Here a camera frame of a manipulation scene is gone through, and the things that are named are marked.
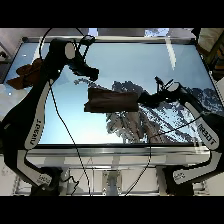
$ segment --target brown object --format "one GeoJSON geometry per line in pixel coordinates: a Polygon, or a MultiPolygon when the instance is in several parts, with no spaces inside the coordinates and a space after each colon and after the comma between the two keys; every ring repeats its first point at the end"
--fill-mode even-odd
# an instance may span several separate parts
{"type": "Polygon", "coordinates": [[[7,83],[19,90],[38,83],[40,79],[41,59],[37,58],[32,65],[24,65],[16,70],[19,77],[10,79],[7,83]]]}
{"type": "Polygon", "coordinates": [[[135,92],[119,93],[111,90],[89,88],[88,99],[84,112],[138,112],[138,94],[135,92]]]}

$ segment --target brown cloth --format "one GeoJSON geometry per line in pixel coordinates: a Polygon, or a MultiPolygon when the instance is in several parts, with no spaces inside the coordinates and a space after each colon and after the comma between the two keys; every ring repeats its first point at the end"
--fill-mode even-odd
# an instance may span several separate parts
{"type": "Polygon", "coordinates": [[[89,88],[88,99],[84,112],[138,112],[138,94],[135,92],[119,93],[111,90],[89,88]]]}
{"type": "Polygon", "coordinates": [[[19,77],[10,79],[7,83],[14,89],[24,89],[38,83],[40,79],[41,59],[37,58],[32,65],[24,65],[16,70],[19,77]]]}

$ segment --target folded cloth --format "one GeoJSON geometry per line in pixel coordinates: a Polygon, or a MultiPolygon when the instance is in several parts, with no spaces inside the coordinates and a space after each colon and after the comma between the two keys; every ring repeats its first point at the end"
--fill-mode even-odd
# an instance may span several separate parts
{"type": "Polygon", "coordinates": [[[20,90],[37,84],[40,79],[41,59],[37,58],[32,65],[24,65],[16,70],[19,77],[10,79],[7,83],[14,89],[20,90]]]}
{"type": "Polygon", "coordinates": [[[88,99],[89,101],[85,104],[84,112],[113,113],[138,111],[138,94],[135,92],[119,93],[111,90],[89,88],[88,99]]]}

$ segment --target metal bracket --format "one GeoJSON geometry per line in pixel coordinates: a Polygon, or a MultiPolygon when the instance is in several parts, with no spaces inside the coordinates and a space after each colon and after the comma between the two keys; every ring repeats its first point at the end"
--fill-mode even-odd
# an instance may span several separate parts
{"type": "Polygon", "coordinates": [[[118,196],[122,192],[122,175],[117,171],[103,171],[102,193],[108,196],[118,196]]]}

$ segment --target black and white robotic arm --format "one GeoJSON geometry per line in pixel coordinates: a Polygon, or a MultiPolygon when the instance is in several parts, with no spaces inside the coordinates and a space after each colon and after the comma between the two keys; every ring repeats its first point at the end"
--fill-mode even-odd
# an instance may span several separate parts
{"type": "Polygon", "coordinates": [[[197,131],[205,146],[210,150],[208,161],[189,167],[177,167],[173,171],[173,179],[176,184],[196,183],[204,181],[224,171],[224,117],[205,109],[202,104],[181,86],[178,82],[164,85],[162,80],[156,77],[158,86],[162,89],[156,94],[143,93],[138,102],[145,106],[156,108],[163,101],[179,101],[197,119],[197,131]]]}
{"type": "Polygon", "coordinates": [[[87,35],[78,46],[76,42],[68,40],[52,40],[41,66],[39,82],[1,123],[5,164],[32,186],[44,185],[49,191],[57,187],[60,172],[38,168],[26,159],[26,155],[41,138],[45,101],[51,85],[59,78],[64,66],[68,65],[76,75],[88,76],[92,81],[98,78],[99,70],[89,67],[85,61],[86,52],[94,40],[94,37],[87,35]],[[81,45],[86,46],[84,55],[79,52],[81,45]]]}

